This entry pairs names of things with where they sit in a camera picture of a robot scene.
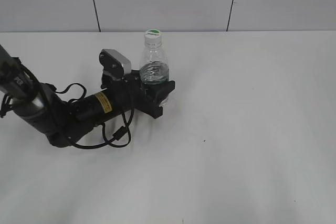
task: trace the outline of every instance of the white tabletop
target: white tabletop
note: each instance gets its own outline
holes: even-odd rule
[[[0,120],[0,223],[336,223],[336,32],[163,42],[176,89],[163,117],[136,114],[124,149],[60,149],[13,113]],[[0,44],[41,82],[92,94],[101,49],[137,69],[143,37],[12,33]],[[97,128],[80,143],[101,141]]]

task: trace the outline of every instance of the plastic water bottle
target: plastic water bottle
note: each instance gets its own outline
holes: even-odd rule
[[[145,49],[140,60],[140,78],[144,88],[147,85],[169,81],[169,66],[166,53],[162,49],[162,33],[152,29],[145,32]],[[164,106],[168,97],[160,106]]]

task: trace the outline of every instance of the black cable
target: black cable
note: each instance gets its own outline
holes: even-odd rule
[[[128,93],[128,95],[129,95],[129,98],[130,98],[130,101],[131,101],[131,114],[130,114],[130,117],[129,117],[129,120],[128,120],[128,121],[126,120],[125,111],[124,111],[124,109],[121,107],[121,115],[122,115],[122,119],[123,119],[123,122],[124,122],[124,125],[125,125],[125,128],[126,128],[126,131],[127,131],[127,134],[128,134],[128,142],[125,143],[125,144],[122,144],[122,145],[112,144],[112,142],[109,143],[109,145],[112,146],[112,147],[114,147],[114,148],[123,148],[123,147],[126,147],[127,145],[129,145],[129,143],[131,142],[131,139],[132,139],[132,137],[131,137],[131,131],[130,131],[129,126],[130,126],[130,124],[131,124],[131,122],[132,122],[132,120],[133,120],[133,117],[134,117],[134,103],[133,103],[133,96],[132,96],[132,94],[131,94],[130,90],[128,89],[128,87],[127,87],[127,85],[126,85],[125,82],[123,82],[123,86],[124,86],[125,89],[127,90],[127,93]],[[105,141],[105,142],[109,142],[109,141],[111,141],[111,140],[108,140],[107,137],[106,137],[105,123],[103,123],[102,126],[103,126],[103,129],[102,129],[102,135],[103,135],[103,139],[104,139],[104,141]],[[119,131],[122,131],[122,133],[123,133],[122,136],[123,136],[123,135],[124,135],[123,130],[124,130],[123,127],[120,127],[120,128],[114,133],[114,135],[117,134]]]
[[[76,148],[79,148],[79,149],[84,149],[84,150],[92,150],[92,149],[97,149],[97,148],[101,148],[101,147],[104,147],[104,146],[107,146],[108,144],[112,143],[115,139],[110,139],[108,141],[105,141],[104,143],[101,143],[101,144],[97,144],[97,145],[80,145],[80,144],[77,144],[75,143],[70,137],[67,137],[63,131],[63,129],[59,126],[57,120],[56,120],[56,117],[55,117],[55,114],[54,114],[54,111],[49,103],[49,100],[44,92],[44,89],[41,85],[41,83],[37,80],[37,78],[33,75],[33,73],[28,69],[26,68],[24,65],[21,65],[22,69],[26,72],[26,74],[32,79],[32,81],[34,82],[34,84],[37,86],[37,89],[42,97],[42,100],[45,104],[45,106],[47,107],[47,109],[50,111],[50,116],[51,116],[51,119],[52,119],[52,122],[55,124],[56,128],[57,128],[57,131],[59,132],[59,134],[66,139],[66,141],[76,147]]]
[[[55,91],[55,93],[57,94],[65,94],[69,91],[69,89],[73,86],[73,85],[77,85],[77,86],[80,86],[82,89],[83,89],[83,94],[80,96],[80,98],[73,98],[73,99],[70,99],[68,101],[68,103],[73,103],[75,101],[79,101],[81,99],[83,99],[85,96],[86,96],[86,93],[87,93],[87,89],[80,83],[77,83],[77,82],[74,82],[72,84],[70,84],[69,86],[67,86],[63,91],[60,91],[60,92],[57,92]]]

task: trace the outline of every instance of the robotic arm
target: robotic arm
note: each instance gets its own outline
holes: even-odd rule
[[[69,85],[63,92],[57,92],[51,84],[40,83],[18,58],[11,57],[0,45],[0,91],[5,93],[0,117],[3,118],[8,111],[13,110],[20,118],[45,134],[50,144],[56,147],[125,147],[131,140],[129,125],[134,110],[142,111],[155,119],[162,116],[163,108],[159,104],[175,89],[175,82],[167,81],[144,90],[139,71],[132,70],[131,62],[119,52],[103,49],[99,61],[103,65],[103,90],[85,97],[86,89],[79,83]],[[75,84],[83,88],[82,97],[68,102],[62,101],[57,93],[65,93]],[[127,121],[125,111],[128,110],[131,110],[131,114]],[[105,122],[120,114],[124,126],[108,140]],[[99,125],[103,128],[104,143],[92,146],[77,144],[84,135]],[[126,134],[129,137],[127,144],[113,143]]]

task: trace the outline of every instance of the yellow label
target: yellow label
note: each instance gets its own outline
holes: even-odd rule
[[[111,105],[109,99],[107,99],[106,95],[103,92],[99,92],[99,93],[95,94],[95,96],[99,100],[105,114],[112,111],[112,105]]]

